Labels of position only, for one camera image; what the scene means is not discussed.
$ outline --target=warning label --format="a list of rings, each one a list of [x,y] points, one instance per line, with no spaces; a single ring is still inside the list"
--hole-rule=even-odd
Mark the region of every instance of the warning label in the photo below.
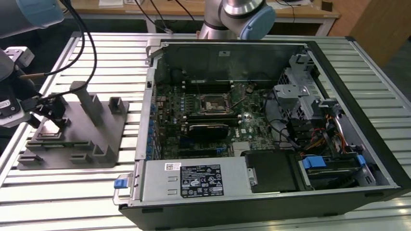
[[[220,165],[180,167],[182,197],[223,196]]]

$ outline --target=motherboard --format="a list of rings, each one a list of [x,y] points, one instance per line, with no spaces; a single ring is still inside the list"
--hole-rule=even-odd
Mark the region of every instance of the motherboard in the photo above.
[[[262,110],[267,92],[252,82],[158,85],[160,158],[230,157],[274,149]]]

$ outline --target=slotted metal table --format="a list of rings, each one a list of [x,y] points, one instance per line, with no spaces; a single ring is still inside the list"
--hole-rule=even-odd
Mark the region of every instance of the slotted metal table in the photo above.
[[[0,158],[0,230],[138,230],[112,203],[114,180],[134,170],[135,147],[147,73],[146,44],[150,39],[194,39],[179,34],[94,33],[99,66],[88,91],[102,101],[120,96],[131,103],[120,145],[119,163],[110,169],[31,170],[16,169],[34,130],[26,124],[18,128]],[[267,36],[267,40],[314,40],[318,42],[359,105],[371,119],[406,172],[411,174],[411,104],[378,68],[355,41],[343,37]],[[80,50],[80,38],[72,37],[55,69],[72,60]],[[75,80],[86,80],[92,69],[90,42],[78,63],[50,77],[46,94],[68,90]],[[332,92],[326,82],[328,94]],[[67,95],[68,101],[78,100]],[[130,192],[120,191],[120,196]],[[335,217],[258,222],[192,230],[410,230],[411,194],[387,202],[372,203]]]

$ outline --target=floor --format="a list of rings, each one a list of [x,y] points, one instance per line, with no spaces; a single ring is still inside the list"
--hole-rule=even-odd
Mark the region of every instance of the floor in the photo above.
[[[146,22],[143,20],[86,20],[88,29],[92,32],[147,32]],[[200,22],[166,20],[166,26],[175,33],[195,33],[202,28]],[[67,44],[78,26],[72,19],[67,19],[48,29],[27,32],[18,36],[0,39],[0,48],[10,46],[27,46],[31,48],[36,58],[31,66],[24,70],[27,74],[47,72],[59,58],[62,50]],[[411,80],[411,41],[407,41],[390,63],[383,68],[387,76],[398,88],[403,91],[411,100],[410,80]],[[40,89],[44,79],[36,81],[36,87]],[[10,137],[14,135],[15,128],[0,128],[0,154],[6,148]]]

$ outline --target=wooden desk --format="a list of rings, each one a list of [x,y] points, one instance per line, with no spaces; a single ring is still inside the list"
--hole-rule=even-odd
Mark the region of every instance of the wooden desk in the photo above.
[[[144,19],[147,22],[148,33],[155,33],[156,28],[152,23],[144,18],[142,11],[136,5],[126,4],[123,8],[99,9],[99,0],[71,0],[72,5],[83,18],[94,19]],[[175,1],[154,0],[154,3],[167,20],[191,20],[184,9]],[[180,3],[188,9],[195,19],[204,20],[204,0],[180,0]],[[314,23],[320,24],[316,32],[318,36],[327,36],[332,27],[335,19],[340,17],[338,11],[320,10],[322,0],[315,0],[314,5],[294,7],[295,19],[292,15],[292,8],[275,10],[276,21],[280,23]],[[160,17],[150,0],[146,0],[142,4],[144,12],[151,19],[159,20]]]

